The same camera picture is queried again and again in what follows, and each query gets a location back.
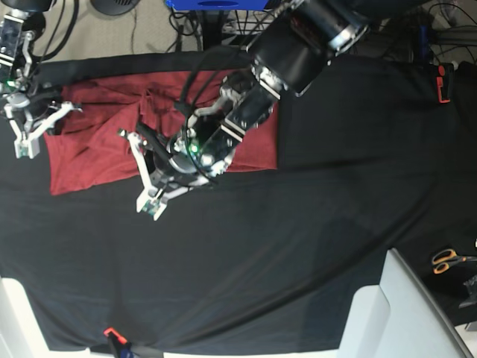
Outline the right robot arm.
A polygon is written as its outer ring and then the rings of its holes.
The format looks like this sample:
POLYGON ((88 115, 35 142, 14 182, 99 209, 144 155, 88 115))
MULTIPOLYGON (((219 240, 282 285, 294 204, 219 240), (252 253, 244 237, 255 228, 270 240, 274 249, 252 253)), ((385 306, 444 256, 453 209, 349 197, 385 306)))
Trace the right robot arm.
POLYGON ((43 133, 54 134, 55 123, 79 107, 62 100, 61 88, 40 81, 41 65, 63 49, 78 19, 80 2, 73 2, 72 19, 60 44, 34 55, 34 43, 44 34, 44 13, 55 1, 3 1, 9 8, 1 20, 1 117, 20 145, 29 145, 43 133))

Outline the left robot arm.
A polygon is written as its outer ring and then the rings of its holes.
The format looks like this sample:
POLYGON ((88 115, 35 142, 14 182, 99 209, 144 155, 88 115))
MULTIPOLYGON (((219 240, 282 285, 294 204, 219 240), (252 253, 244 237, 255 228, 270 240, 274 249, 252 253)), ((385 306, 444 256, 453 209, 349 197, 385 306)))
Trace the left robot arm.
POLYGON ((337 1, 287 1, 271 24, 247 45, 250 65, 229 73, 207 107, 188 99, 192 72, 175 107, 179 131, 161 139, 147 125, 120 131, 128 140, 149 201, 213 184, 223 174, 245 134, 270 116, 283 92, 302 95, 332 60, 354 46, 369 23, 337 1))

